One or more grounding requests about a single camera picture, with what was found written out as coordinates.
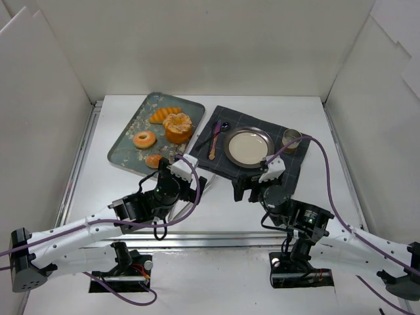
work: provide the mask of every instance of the checkered cloth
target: checkered cloth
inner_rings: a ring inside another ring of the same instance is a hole
[[[209,122],[204,127],[203,132],[198,137],[195,146],[203,143],[211,136],[212,128],[214,128],[215,123],[218,120],[221,120],[222,123],[225,121],[229,122],[231,125],[231,131],[237,127],[257,127],[262,129],[272,138],[275,152],[280,149],[283,133],[285,130],[287,130],[286,127],[268,123],[266,121],[259,120],[250,115],[245,115],[229,108],[217,106]],[[225,138],[226,133],[219,134],[216,142],[216,158],[213,161],[208,159],[209,146],[211,145],[211,142],[205,144],[200,150],[196,150],[194,146],[190,152],[190,155],[198,158],[199,167],[230,180],[238,178],[242,174],[257,175],[262,173],[260,169],[245,169],[243,167],[237,166],[236,164],[233,164],[228,159],[223,150],[223,142]],[[285,173],[283,174],[282,184],[288,194],[293,194],[295,192],[297,181],[299,179],[299,173],[301,172],[301,164],[305,158],[306,151],[308,150],[309,142],[309,140],[303,140],[294,153],[283,153],[281,155],[281,158],[284,160],[286,166]]]

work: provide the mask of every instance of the donut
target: donut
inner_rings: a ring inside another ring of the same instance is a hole
[[[134,136],[133,142],[138,149],[147,149],[153,146],[156,141],[156,136],[151,131],[142,131]]]
[[[146,165],[149,166],[151,169],[157,169],[159,167],[159,161],[162,158],[160,154],[152,154],[150,156],[146,156],[144,161]]]

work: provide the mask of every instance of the wooden utensil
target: wooden utensil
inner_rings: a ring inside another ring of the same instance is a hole
[[[209,154],[209,159],[210,160],[214,160],[215,157],[216,157],[216,155],[215,155],[216,154],[216,142],[217,142],[217,138],[219,137],[220,130],[221,130],[221,124],[222,124],[221,120],[217,121],[216,128],[215,128],[215,137],[213,139],[213,145],[211,147],[211,151],[210,151],[210,154]]]
[[[203,143],[199,144],[198,146],[195,146],[194,150],[198,151],[199,149],[201,149],[204,146],[204,144],[206,144],[209,141],[211,141],[212,139],[214,139],[214,137],[217,136],[219,133],[224,133],[224,132],[229,131],[229,130],[230,130],[230,124],[226,121],[222,124],[222,126],[220,127],[220,131],[217,134],[211,135]]]

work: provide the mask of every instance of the white wall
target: white wall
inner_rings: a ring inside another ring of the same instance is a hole
[[[4,25],[9,23],[10,20],[11,15],[9,14],[3,2],[0,1],[0,30],[3,28]]]
[[[420,242],[420,100],[411,56],[369,17],[327,101],[369,227]]]
[[[41,12],[24,9],[0,31],[0,73],[3,251],[13,230],[53,225],[91,105]],[[9,272],[0,283],[0,313],[16,314]]]
[[[325,99],[374,0],[38,0],[91,100]]]
[[[32,15],[38,10],[37,0],[2,0],[11,16],[18,14],[23,7],[26,7]]]

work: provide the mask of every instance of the small cup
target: small cup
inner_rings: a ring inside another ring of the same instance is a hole
[[[298,132],[298,130],[294,130],[294,129],[288,129],[284,132],[283,134],[283,138],[282,138],[282,147],[284,147],[286,144],[288,144],[289,142],[291,142],[292,140],[301,137],[302,134],[300,132]],[[296,151],[297,147],[299,146],[299,144],[301,143],[301,141],[296,141],[294,143],[292,143],[290,146],[288,146],[284,152],[285,153],[293,153],[294,151]]]

